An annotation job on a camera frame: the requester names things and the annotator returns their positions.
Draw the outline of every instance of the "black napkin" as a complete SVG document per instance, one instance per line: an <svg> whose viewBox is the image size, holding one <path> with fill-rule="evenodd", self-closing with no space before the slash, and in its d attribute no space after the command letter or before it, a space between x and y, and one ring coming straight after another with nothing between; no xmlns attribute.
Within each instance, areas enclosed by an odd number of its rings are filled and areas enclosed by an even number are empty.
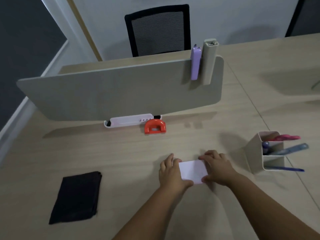
<svg viewBox="0 0 320 240"><path fill-rule="evenodd" d="M100 172L64 177L49 224L89 219L97 213Z"/></svg>

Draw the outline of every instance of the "human hand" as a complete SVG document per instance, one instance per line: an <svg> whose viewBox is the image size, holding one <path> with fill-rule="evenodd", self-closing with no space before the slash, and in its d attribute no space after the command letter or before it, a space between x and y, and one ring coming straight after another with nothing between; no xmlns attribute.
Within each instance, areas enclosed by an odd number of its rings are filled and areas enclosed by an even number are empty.
<svg viewBox="0 0 320 240"><path fill-rule="evenodd" d="M209 150L199 157L205 160L211 167L210 174L202 178L202 182L216 182L221 185L229 186L238 173L232 167L230 161L223 153L216 150Z"/></svg>
<svg viewBox="0 0 320 240"><path fill-rule="evenodd" d="M192 180L182 180L179 168L181 159L174 159L174 154L171 153L167 159L160 163L159 181L160 188L169 190L172 193L184 193L189 187L193 186Z"/></svg>

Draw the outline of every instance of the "gray divider panel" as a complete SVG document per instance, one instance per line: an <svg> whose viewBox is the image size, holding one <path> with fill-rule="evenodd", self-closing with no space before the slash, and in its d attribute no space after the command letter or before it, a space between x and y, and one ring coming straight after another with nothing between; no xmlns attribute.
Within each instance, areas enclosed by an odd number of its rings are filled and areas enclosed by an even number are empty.
<svg viewBox="0 0 320 240"><path fill-rule="evenodd" d="M163 115L220 101L223 65L217 56L211 84L205 86L191 81L190 59L26 78L17 85L52 120Z"/></svg>

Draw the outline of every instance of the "beige pen holder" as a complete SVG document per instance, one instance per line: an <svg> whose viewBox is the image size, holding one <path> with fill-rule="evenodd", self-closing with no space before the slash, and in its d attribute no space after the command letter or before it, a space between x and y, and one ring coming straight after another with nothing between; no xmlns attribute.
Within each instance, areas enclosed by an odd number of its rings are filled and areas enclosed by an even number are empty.
<svg viewBox="0 0 320 240"><path fill-rule="evenodd" d="M267 156L262 153L262 142L268 141L268 138L274 138L280 135L277 131L260 131L245 146L247 161L253 174L262 171L278 171L277 169L268 169L268 166L285 166L284 156ZM270 141L270 150L280 151L284 149L283 141Z"/></svg>

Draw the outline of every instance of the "purple stapler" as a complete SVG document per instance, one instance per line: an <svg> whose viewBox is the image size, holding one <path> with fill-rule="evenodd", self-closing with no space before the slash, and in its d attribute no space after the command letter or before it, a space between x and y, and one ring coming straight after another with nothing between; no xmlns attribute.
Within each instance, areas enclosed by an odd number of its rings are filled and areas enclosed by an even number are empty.
<svg viewBox="0 0 320 240"><path fill-rule="evenodd" d="M201 48L195 44L191 49L191 80L197 80L201 60Z"/></svg>

